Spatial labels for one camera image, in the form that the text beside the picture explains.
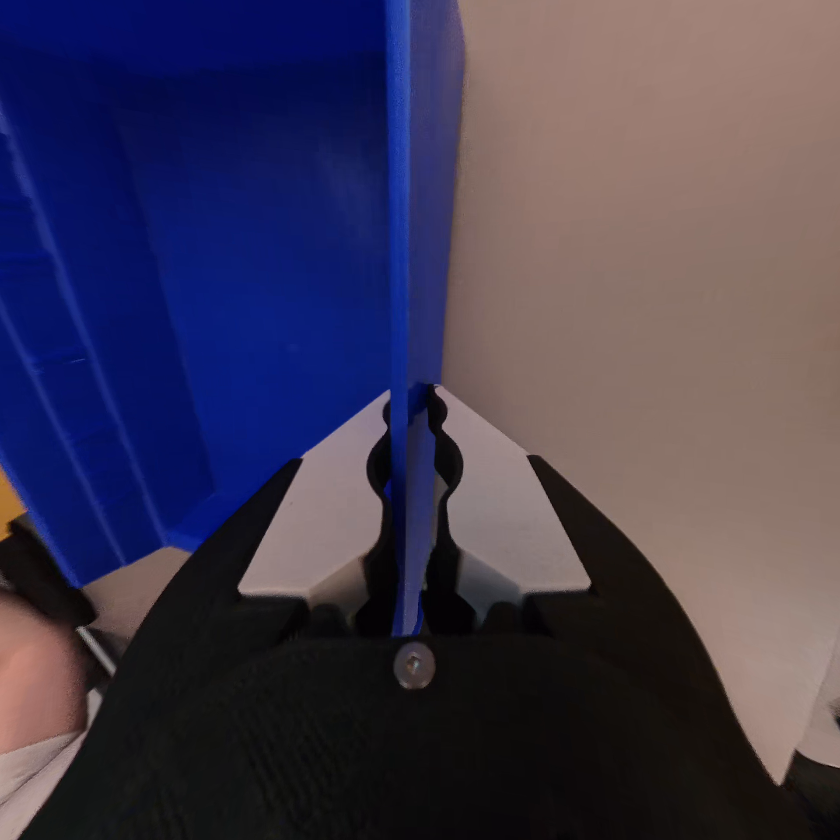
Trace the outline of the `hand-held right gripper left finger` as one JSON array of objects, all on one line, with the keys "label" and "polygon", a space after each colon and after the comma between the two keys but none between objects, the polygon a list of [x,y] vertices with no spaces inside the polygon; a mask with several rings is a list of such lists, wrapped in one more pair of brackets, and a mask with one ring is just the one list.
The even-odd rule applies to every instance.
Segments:
[{"label": "hand-held right gripper left finger", "polygon": [[305,452],[238,584],[244,610],[335,607],[359,635],[392,635],[395,569],[379,554],[390,513],[368,472],[389,429],[390,396],[384,391]]}]

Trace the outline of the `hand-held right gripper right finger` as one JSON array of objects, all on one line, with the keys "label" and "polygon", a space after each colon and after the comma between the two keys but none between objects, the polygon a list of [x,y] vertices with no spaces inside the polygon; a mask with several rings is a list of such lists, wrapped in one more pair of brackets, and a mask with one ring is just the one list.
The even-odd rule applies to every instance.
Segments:
[{"label": "hand-held right gripper right finger", "polygon": [[469,635],[496,604],[587,593],[590,576],[529,454],[441,385],[427,391],[438,481],[423,617],[435,635]]}]

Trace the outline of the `blue plastic bin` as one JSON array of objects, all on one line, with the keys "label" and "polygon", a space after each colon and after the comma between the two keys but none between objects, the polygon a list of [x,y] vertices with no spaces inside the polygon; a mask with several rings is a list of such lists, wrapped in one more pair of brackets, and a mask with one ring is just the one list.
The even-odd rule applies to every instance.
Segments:
[{"label": "blue plastic bin", "polygon": [[64,579],[195,550],[391,398],[419,627],[457,2],[2,2],[2,468]]}]

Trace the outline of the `person's left forearm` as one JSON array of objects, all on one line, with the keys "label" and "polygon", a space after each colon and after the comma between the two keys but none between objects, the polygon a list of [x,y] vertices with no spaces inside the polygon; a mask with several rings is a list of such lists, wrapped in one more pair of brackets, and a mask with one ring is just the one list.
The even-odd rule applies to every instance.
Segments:
[{"label": "person's left forearm", "polygon": [[86,670],[77,632],[1,592],[1,753],[83,732]]}]

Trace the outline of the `person's pale clothing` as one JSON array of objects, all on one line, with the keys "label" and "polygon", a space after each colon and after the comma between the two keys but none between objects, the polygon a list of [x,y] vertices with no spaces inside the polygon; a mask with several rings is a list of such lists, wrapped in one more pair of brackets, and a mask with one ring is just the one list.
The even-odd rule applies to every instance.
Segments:
[{"label": "person's pale clothing", "polygon": [[86,731],[71,732],[1,755],[1,839],[17,839],[75,759]]}]

